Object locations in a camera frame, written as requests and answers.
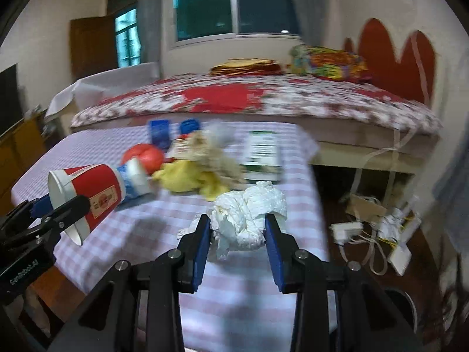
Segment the crumpled white plastic bag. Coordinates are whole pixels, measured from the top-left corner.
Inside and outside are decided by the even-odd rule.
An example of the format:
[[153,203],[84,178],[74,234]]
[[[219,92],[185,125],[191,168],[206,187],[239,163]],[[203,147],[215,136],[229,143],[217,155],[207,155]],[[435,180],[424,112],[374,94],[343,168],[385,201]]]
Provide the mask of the crumpled white plastic bag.
[[[266,214],[273,213],[278,226],[285,230],[287,220],[287,201],[283,192],[271,182],[259,181],[255,186],[240,192],[232,190],[218,196],[213,209],[208,210],[213,238],[210,250],[216,248],[218,259],[229,251],[257,250],[265,243],[264,229]],[[181,229],[176,238],[193,233],[200,220],[195,216],[187,229]]]

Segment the window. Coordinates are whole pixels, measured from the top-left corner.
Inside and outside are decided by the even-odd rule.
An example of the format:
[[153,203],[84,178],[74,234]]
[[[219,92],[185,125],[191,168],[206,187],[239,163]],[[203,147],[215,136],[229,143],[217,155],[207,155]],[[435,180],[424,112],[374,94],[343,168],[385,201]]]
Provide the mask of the window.
[[292,0],[173,0],[175,40],[299,35]]
[[137,33],[137,9],[119,15],[115,20],[117,62],[119,67],[140,63],[140,41]]

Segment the yellow crumpled paper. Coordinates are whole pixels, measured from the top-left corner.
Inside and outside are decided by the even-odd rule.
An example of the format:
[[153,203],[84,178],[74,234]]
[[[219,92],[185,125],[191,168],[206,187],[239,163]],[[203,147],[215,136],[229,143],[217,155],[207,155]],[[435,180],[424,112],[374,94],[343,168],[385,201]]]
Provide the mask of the yellow crumpled paper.
[[176,193],[190,192],[199,189],[207,201],[214,201],[220,194],[229,192],[221,183],[215,172],[203,171],[196,161],[177,160],[163,164],[159,171],[152,175],[159,180],[163,188]]

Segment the window pane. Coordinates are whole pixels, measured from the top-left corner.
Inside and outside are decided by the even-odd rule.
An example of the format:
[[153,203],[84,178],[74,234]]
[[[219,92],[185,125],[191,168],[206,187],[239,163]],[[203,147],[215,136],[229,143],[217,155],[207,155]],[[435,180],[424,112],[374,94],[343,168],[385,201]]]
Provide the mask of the window pane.
[[299,34],[292,0],[238,0],[240,33]]
[[127,53],[127,32],[122,32],[116,36],[117,62],[119,67],[129,66]]
[[137,28],[130,28],[128,34],[130,38],[130,63],[138,65],[140,63],[140,40],[138,39]]
[[177,40],[231,33],[230,0],[173,0]]
[[116,32],[137,22],[137,9],[132,9],[116,18]]

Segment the red headboard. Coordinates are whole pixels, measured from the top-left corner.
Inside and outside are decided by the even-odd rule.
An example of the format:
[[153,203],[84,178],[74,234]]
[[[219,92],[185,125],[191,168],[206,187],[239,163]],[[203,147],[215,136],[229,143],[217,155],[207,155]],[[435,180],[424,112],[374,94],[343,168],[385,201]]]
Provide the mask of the red headboard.
[[[394,46],[388,30],[376,18],[370,18],[363,27],[358,44],[361,55],[372,74],[371,83],[376,87],[409,100],[425,103],[420,82],[420,73],[412,49],[412,35],[417,34],[416,43],[420,60],[427,79],[428,96],[433,94],[435,77],[435,52],[428,38],[420,31],[410,33],[407,37],[400,62],[396,61]],[[354,51],[350,38],[346,38],[344,49]]]

